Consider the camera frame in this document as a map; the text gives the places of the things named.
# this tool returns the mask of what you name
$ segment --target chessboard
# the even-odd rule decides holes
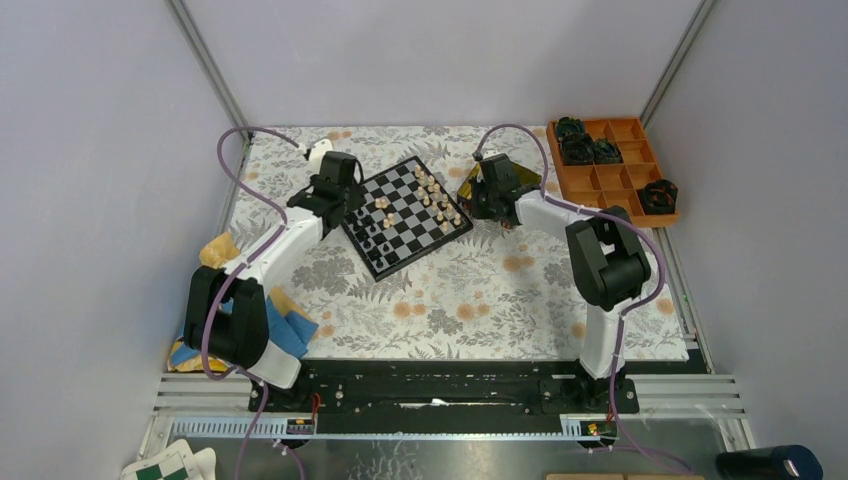
[[[362,185],[365,205],[348,213],[342,228],[376,281],[471,231],[471,220],[418,157]]]

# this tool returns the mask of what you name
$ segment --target yellow cloth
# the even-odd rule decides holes
[[[241,254],[238,247],[236,247],[235,242],[233,241],[233,236],[230,232],[224,232],[211,242],[207,243],[200,250],[200,264],[205,267],[211,268],[221,268],[225,263],[230,260],[238,257]],[[309,318],[309,315],[300,308],[299,305],[294,303],[291,298],[288,297],[283,292],[283,289],[280,287],[274,287],[271,289],[271,303],[274,304],[274,308],[277,309],[278,312],[285,315],[286,313],[294,310],[303,316],[303,318],[307,320],[312,320]],[[170,356],[173,354],[177,348],[182,345],[183,342],[178,340],[174,342],[174,345],[171,347],[171,352],[168,354],[168,370],[172,372],[197,372],[203,370],[203,364],[200,361],[200,355],[192,358],[191,360],[187,360],[179,365],[171,365]],[[227,370],[228,366],[224,362],[210,357],[209,358],[209,366],[212,371],[215,372],[224,372]]]

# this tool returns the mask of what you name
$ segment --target white wall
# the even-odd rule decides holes
[[[228,122],[162,1],[0,12],[0,478],[117,478],[221,215]]]
[[[848,3],[725,1],[649,128],[717,368],[761,445],[848,478]]]
[[[187,3],[252,123],[457,125],[639,115],[698,0]]]

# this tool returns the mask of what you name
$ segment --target blue cloth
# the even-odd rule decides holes
[[[231,313],[233,301],[221,304],[221,310]],[[265,315],[268,317],[268,336],[275,345],[295,358],[306,355],[309,351],[307,345],[318,330],[317,323],[310,322],[294,310],[281,315],[271,302],[271,297],[265,299]],[[182,344],[171,354],[171,365],[179,365],[199,354],[197,350]]]

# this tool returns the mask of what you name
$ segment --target wooden tray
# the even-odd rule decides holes
[[[633,225],[658,228],[680,218],[680,208],[667,215],[646,215],[636,191],[663,178],[654,149],[638,118],[596,118],[583,120],[592,140],[606,138],[621,150],[624,163],[617,165],[568,166],[562,161],[556,139],[556,121],[548,123],[548,144],[554,159],[559,188],[566,200],[591,207],[620,205],[630,214]]]

